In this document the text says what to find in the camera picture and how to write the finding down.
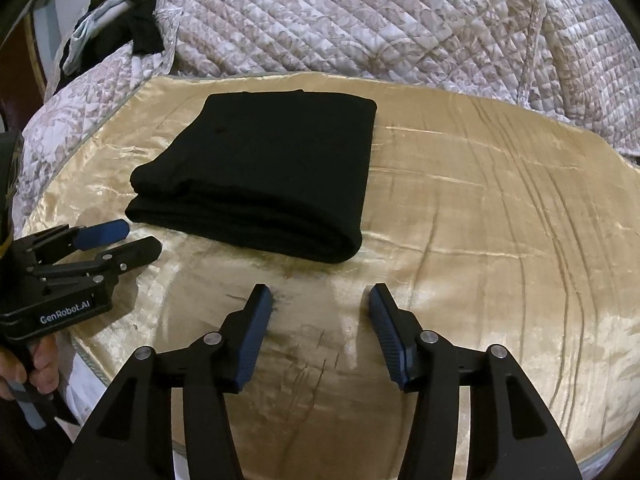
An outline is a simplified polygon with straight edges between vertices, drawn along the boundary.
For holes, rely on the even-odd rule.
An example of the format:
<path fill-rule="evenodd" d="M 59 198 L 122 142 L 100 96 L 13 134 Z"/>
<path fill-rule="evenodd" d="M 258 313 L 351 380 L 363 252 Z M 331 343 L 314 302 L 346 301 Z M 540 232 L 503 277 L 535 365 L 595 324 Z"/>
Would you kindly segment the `black pants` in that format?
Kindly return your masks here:
<path fill-rule="evenodd" d="M 322 263 L 362 244 L 375 102 L 337 92 L 211 94 L 130 176 L 133 222 Z"/>

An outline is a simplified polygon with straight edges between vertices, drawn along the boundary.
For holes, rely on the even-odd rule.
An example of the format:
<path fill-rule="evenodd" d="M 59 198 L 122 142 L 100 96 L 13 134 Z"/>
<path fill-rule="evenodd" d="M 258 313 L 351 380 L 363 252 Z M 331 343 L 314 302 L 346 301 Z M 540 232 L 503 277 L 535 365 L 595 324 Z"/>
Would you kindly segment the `gold satin bed sheet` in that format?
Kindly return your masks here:
<path fill-rule="evenodd" d="M 358 254 L 337 266 L 154 229 L 157 263 L 110 313 L 73 330 L 109 382 L 135 348 L 182 348 L 257 283 L 273 314 L 228 413 L 249 479 L 393 479 L 413 396 L 390 380 L 367 291 L 453 344 L 503 344 L 592 471 L 639 413 L 639 170 L 600 136 L 503 102 L 320 74 L 157 77 L 90 133 L 22 221 L 25 232 L 120 217 L 130 174 L 208 96 L 344 92 L 378 106 Z"/>

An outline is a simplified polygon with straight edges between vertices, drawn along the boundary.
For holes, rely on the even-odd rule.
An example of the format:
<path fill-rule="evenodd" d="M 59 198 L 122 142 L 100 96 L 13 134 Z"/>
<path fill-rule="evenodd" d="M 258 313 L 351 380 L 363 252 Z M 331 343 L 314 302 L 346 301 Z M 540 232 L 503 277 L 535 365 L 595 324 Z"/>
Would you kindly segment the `black and white clothes pile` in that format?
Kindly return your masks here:
<path fill-rule="evenodd" d="M 63 58 L 62 73 L 65 76 L 77 72 L 81 66 L 82 52 L 90 39 L 96 38 L 109 24 L 145 0 L 103 0 L 93 10 L 88 11 L 77 23 L 70 39 L 68 51 Z"/>

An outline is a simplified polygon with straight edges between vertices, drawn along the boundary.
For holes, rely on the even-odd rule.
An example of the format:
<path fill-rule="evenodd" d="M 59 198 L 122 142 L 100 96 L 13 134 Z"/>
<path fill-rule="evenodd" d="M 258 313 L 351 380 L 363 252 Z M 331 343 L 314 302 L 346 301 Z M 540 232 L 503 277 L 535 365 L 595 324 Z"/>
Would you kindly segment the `floral quilted blanket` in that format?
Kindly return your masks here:
<path fill-rule="evenodd" d="M 151 0 L 160 48 L 126 41 L 55 79 L 24 129 L 14 226 L 152 77 L 312 72 L 503 100 L 639 154 L 639 48 L 610 0 Z"/>

